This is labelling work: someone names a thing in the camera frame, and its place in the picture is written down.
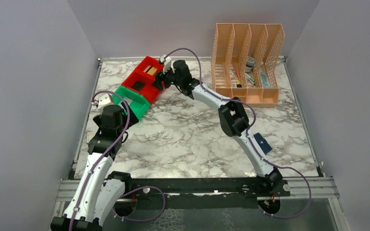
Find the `peach desk file organizer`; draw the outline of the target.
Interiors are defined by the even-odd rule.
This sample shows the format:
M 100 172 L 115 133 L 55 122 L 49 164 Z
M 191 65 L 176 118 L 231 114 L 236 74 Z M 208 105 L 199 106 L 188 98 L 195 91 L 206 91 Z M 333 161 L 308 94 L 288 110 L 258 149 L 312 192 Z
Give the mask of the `peach desk file organizer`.
M 284 38 L 281 24 L 217 23 L 211 55 L 214 91 L 254 108 L 276 107 L 275 69 Z

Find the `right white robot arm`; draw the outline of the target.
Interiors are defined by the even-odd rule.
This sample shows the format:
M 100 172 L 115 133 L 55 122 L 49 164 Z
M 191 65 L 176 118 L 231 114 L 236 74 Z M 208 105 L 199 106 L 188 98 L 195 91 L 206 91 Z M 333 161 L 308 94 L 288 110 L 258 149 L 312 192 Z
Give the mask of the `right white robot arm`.
M 260 134 L 248 134 L 249 118 L 238 97 L 229 98 L 209 89 L 200 80 L 193 78 L 184 60 L 172 61 L 170 57 L 160 57 L 163 69 L 155 75 L 155 86 L 159 91 L 175 86 L 183 95 L 202 102 L 215 109 L 224 134 L 233 138 L 251 161 L 259 181 L 259 191 L 266 196 L 277 192 L 283 186 L 283 176 L 271 164 L 266 154 L 272 147 Z

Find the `red double bin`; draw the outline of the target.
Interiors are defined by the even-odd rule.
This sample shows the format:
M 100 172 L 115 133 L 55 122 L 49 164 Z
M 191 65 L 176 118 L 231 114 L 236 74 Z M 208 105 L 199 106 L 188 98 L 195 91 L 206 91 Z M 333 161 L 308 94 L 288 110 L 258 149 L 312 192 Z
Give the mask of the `red double bin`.
M 151 75 L 148 75 L 148 74 L 144 73 L 144 69 L 149 65 L 156 67 L 158 69 L 157 73 L 159 73 L 163 69 L 163 66 L 158 62 L 157 59 L 155 59 L 153 57 L 150 57 L 150 56 L 146 56 L 136 66 L 136 68 L 132 71 L 132 73 L 122 82 L 121 85 L 130 89 L 130 90 L 133 90 L 136 93 L 141 94 L 142 96 L 144 96 L 146 98 L 146 100 L 150 104 L 153 104 L 154 101 L 157 99 L 157 97 L 160 95 L 161 91 L 159 91 L 158 89 L 156 89 L 152 85 L 152 83 L 155 80 L 155 75 L 157 73 L 154 76 L 151 76 Z M 140 82 L 145 83 L 145 86 L 144 86 L 144 88 L 142 89 L 141 92 L 138 92 L 138 91 L 135 91 L 134 89 L 132 89 L 132 85 L 136 81 L 140 81 Z

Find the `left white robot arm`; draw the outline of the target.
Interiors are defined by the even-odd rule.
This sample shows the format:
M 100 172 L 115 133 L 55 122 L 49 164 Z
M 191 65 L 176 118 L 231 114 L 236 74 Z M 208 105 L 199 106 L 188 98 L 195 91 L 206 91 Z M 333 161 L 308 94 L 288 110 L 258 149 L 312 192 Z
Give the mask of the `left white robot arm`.
M 129 173 L 108 174 L 122 138 L 138 118 L 124 104 L 110 104 L 94 118 L 98 126 L 89 143 L 86 167 L 68 207 L 50 224 L 52 231 L 101 231 L 103 223 L 119 197 L 132 193 Z

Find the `navy blue card holder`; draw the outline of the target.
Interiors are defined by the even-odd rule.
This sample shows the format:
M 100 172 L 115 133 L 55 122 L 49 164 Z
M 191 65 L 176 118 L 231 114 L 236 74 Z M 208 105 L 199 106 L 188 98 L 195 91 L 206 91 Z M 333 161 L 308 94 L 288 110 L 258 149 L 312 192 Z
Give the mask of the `navy blue card holder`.
M 272 147 L 260 133 L 255 133 L 253 137 L 265 155 L 272 151 Z

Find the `green plastic bin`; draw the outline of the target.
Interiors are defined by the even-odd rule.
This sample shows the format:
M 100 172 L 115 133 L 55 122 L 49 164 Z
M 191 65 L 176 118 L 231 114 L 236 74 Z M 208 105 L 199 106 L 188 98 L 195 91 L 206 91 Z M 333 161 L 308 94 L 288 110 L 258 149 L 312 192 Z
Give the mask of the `green plastic bin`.
M 127 102 L 130 111 L 133 112 L 139 120 L 151 106 L 144 96 L 124 86 L 119 86 L 115 93 Z

